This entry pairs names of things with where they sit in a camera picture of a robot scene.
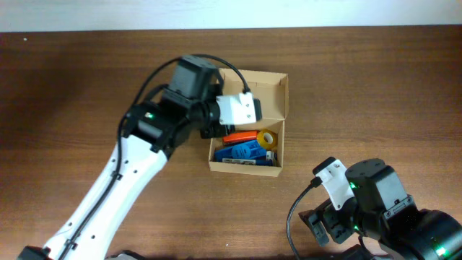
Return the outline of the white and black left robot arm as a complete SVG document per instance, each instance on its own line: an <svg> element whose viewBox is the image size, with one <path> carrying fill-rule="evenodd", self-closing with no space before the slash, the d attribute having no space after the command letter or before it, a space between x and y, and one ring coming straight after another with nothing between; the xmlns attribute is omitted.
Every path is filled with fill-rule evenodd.
<svg viewBox="0 0 462 260"><path fill-rule="evenodd" d="M73 215L44 246L25 246L19 259L104 259L140 193L192 131L213 139L261 119L248 86L237 96L223 94L216 63L232 69L228 61L192 54L172 62L170 83L149 92L141 86L119 122L108 163Z"/></svg>

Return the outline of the brown cardboard box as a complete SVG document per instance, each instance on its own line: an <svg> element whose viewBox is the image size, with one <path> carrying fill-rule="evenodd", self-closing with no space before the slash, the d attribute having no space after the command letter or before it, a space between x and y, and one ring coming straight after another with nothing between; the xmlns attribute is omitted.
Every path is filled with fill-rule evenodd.
<svg viewBox="0 0 462 260"><path fill-rule="evenodd" d="M277 177L284 166L285 119L289 113L289 77L284 73L242 70L241 74L255 98L261 101L262 119L256 123L239 125L236 131L270 130L276 134L276 165L240 165L218 162L214 152L224 147L222 138L212 139L209 148L209 168L216 172Z"/></svg>

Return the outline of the orange stapler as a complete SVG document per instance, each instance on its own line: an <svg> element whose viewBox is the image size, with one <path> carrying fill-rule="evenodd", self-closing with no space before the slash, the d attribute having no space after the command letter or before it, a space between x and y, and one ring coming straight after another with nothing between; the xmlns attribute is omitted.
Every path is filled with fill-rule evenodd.
<svg viewBox="0 0 462 260"><path fill-rule="evenodd" d="M241 142L249 142L256 140L258 136L258 131L242 131L236 132L222 138L222 141L225 145L237 144Z"/></svg>

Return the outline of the small white blue box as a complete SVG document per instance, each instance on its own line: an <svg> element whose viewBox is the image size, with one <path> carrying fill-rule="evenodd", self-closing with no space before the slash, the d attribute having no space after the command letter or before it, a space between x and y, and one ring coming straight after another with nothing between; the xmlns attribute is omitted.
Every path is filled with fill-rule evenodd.
<svg viewBox="0 0 462 260"><path fill-rule="evenodd" d="M276 161L277 160L277 154L273 151L267 151L266 152L266 159L271 160L271 161Z"/></svg>

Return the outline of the blue plastic case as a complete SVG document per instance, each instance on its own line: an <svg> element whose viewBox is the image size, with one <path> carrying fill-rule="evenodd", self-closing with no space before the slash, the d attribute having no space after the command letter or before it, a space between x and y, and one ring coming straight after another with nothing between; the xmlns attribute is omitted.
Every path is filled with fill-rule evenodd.
<svg viewBox="0 0 462 260"><path fill-rule="evenodd" d="M225 158L253 160L265 156L266 149L264 149L257 140L232 145L214 152L214 159L216 161L222 161Z"/></svg>

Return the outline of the yellow tape roll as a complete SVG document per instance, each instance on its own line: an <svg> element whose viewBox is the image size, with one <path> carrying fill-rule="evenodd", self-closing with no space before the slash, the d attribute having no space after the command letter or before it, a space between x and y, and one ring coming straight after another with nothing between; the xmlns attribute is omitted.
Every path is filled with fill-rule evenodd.
<svg viewBox="0 0 462 260"><path fill-rule="evenodd" d="M265 150L272 150L278 145L278 136L273 131L263 129L257 133L257 142Z"/></svg>

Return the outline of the blue whiteboard marker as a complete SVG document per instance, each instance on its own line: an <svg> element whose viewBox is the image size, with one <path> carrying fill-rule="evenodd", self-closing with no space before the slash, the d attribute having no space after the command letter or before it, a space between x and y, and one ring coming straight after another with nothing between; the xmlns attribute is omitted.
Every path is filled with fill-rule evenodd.
<svg viewBox="0 0 462 260"><path fill-rule="evenodd" d="M222 163L232 163L238 165L259 165L259 166L273 166L272 160L254 160L254 159L235 159L223 158Z"/></svg>

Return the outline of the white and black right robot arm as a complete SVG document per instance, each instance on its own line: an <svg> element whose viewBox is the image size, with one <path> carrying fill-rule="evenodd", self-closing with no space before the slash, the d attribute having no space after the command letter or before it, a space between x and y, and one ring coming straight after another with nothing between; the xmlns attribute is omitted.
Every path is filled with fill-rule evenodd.
<svg viewBox="0 0 462 260"><path fill-rule="evenodd" d="M418 209L397 172L379 158L346 168L329 157L313 169L311 186L329 198L301 212L319 246L351 235L376 240L393 259L460 259L461 224L439 210Z"/></svg>

